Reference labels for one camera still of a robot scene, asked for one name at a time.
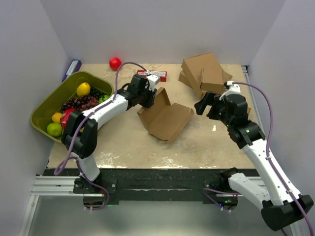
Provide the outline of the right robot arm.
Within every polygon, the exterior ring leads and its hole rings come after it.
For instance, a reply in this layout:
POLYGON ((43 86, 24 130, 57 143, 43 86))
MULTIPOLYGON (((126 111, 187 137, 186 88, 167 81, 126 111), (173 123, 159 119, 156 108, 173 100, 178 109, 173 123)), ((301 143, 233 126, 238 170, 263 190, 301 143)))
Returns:
POLYGON ((219 120, 240 150, 255 166, 265 184, 261 188, 243 173, 232 168, 222 175, 219 187, 224 193, 235 191, 261 213, 266 225, 278 231, 305 217, 314 202, 310 195, 302 195, 285 175, 271 151, 266 150, 266 136, 259 125, 249 119, 248 104, 241 94, 219 96, 207 92, 195 104, 198 115, 210 106, 209 119, 219 120))

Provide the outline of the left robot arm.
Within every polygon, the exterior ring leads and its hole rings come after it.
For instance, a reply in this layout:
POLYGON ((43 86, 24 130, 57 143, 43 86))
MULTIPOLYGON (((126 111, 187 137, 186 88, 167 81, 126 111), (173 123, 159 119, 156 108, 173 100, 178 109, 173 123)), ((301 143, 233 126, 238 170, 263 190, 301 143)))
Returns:
POLYGON ((113 117, 136 105, 152 107, 159 82, 160 77, 157 75, 135 74, 130 83, 125 84, 105 102, 83 113, 70 113, 62 143, 68 154, 77 159, 80 172, 86 179, 84 186, 91 193, 98 192, 102 187, 102 181, 98 178, 100 170, 94 158, 98 130, 113 117))

